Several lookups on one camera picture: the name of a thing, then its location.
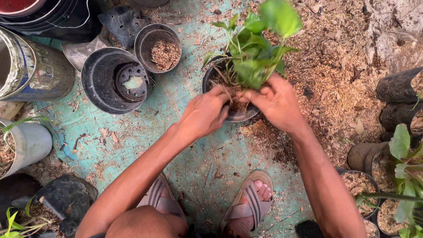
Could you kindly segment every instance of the teal floor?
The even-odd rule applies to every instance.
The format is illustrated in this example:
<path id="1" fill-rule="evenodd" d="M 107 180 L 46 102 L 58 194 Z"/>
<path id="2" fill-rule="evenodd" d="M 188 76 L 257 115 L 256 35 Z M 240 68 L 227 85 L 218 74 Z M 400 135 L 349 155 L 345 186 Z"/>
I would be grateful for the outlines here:
<path id="1" fill-rule="evenodd" d="M 169 22 L 187 17 L 191 20 L 170 25 L 176 32 L 177 28 L 182 29 L 182 33 L 177 32 L 183 43 L 182 60 L 175 70 L 154 75 L 153 93 L 136 112 L 125 115 L 102 112 L 88 101 L 78 77 L 74 89 L 63 99 L 33 103 L 37 114 L 55 121 L 44 125 L 53 135 L 58 157 L 82 178 L 95 174 L 92 181 L 100 193 L 139 152 L 147 150 L 181 117 L 190 99 L 201 93 L 202 57 L 207 51 L 217 52 L 227 39 L 222 30 L 200 22 L 201 14 L 211 16 L 208 8 L 210 3 L 205 5 L 198 0 L 171 0 L 162 8 L 160 16 Z M 231 3 L 226 0 L 219 4 L 219 9 L 224 14 L 232 9 Z M 242 3 L 232 12 L 244 9 L 245 3 Z M 198 33 L 201 33 L 201 44 L 193 45 Z M 60 49 L 60 41 L 31 38 Z M 244 136 L 241 129 L 248 125 L 224 123 L 217 132 L 183 150 L 163 172 L 169 177 L 175 196 L 178 198 L 180 192 L 185 195 L 183 203 L 189 223 L 205 231 L 216 231 L 244 178 L 256 169 L 266 171 L 273 180 L 275 202 L 254 236 L 294 237 L 295 224 L 312 218 L 301 174 L 295 173 L 291 164 L 283 165 L 254 154 L 253 138 Z M 102 128 L 115 132 L 118 143 L 112 136 L 106 138 L 106 145 L 100 143 L 97 138 Z M 72 153 L 76 139 L 83 133 L 86 136 L 79 140 L 78 152 Z"/>

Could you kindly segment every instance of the white wire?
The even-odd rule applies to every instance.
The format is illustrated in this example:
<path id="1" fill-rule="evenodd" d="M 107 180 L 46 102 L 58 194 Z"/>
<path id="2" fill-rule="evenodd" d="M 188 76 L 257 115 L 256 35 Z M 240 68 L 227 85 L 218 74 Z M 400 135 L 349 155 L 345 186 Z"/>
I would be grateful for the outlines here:
<path id="1" fill-rule="evenodd" d="M 87 0 L 88 17 L 87 17 L 87 19 L 84 21 L 84 23 L 83 23 L 82 25 L 77 26 L 77 27 L 62 27 L 62 26 L 56 26 L 56 25 L 54 25 L 53 23 L 50 23 L 50 22 L 48 22 L 48 21 L 46 21 L 46 22 L 47 22 L 47 23 L 52 24 L 52 25 L 53 25 L 53 26 L 55 26 L 55 27 L 59 27 L 59 28 L 79 28 L 79 27 L 82 27 L 83 25 L 85 25 L 85 23 L 87 23 L 88 19 L 90 19 L 90 8 L 88 7 L 88 1 L 89 1 L 89 0 Z"/>

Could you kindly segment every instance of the forearm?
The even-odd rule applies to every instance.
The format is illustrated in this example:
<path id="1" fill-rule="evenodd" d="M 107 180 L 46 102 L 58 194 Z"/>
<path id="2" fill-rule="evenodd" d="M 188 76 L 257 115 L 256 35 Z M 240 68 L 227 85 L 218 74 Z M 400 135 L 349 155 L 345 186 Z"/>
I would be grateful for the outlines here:
<path id="1" fill-rule="evenodd" d="M 323 233 L 327 237 L 365 237 L 351 194 L 305 119 L 290 136 L 305 190 Z"/>
<path id="2" fill-rule="evenodd" d="M 191 141 L 183 138 L 179 125 L 165 134 L 127 167 L 100 195 L 82 220 L 78 238 L 106 233 L 112 222 L 137 206 L 166 165 Z"/>

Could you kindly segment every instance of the leg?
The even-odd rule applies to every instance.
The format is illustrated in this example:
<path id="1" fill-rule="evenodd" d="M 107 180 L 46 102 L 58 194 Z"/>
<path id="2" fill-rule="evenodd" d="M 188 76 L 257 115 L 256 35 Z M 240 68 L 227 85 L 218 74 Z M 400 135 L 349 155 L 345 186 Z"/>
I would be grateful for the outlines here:
<path id="1" fill-rule="evenodd" d="M 272 196 L 272 192 L 267 184 L 263 184 L 261 180 L 254 181 L 257 194 L 260 197 L 260 201 L 269 201 Z M 247 198 L 242 195 L 239 204 L 248 203 Z M 239 235 L 241 238 L 251 238 L 250 231 L 254 227 L 254 218 L 253 216 L 242 217 L 237 219 L 229 220 L 226 225 L 225 235 L 232 235 L 236 237 Z"/>
<path id="2" fill-rule="evenodd" d="M 167 188 L 162 190 L 160 196 L 169 197 Z M 108 229 L 106 238 L 140 235 L 145 238 L 177 238 L 183 237 L 187 231 L 188 225 L 184 219 L 152 206 L 141 206 L 120 215 Z"/>

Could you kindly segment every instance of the hand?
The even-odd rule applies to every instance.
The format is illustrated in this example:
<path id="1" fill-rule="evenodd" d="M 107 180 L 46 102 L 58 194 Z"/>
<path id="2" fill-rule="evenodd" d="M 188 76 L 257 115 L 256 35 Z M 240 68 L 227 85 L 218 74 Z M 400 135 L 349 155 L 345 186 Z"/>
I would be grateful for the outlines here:
<path id="1" fill-rule="evenodd" d="M 275 72 L 260 92 L 249 89 L 238 93 L 240 102 L 250 101 L 279 130 L 294 132 L 304 122 L 292 85 Z"/>
<path id="2" fill-rule="evenodd" d="M 229 94 L 222 85 L 216 85 L 209 92 L 194 97 L 177 122 L 183 138 L 192 143 L 221 128 L 228 117 L 229 106 L 223 107 L 228 100 Z"/>

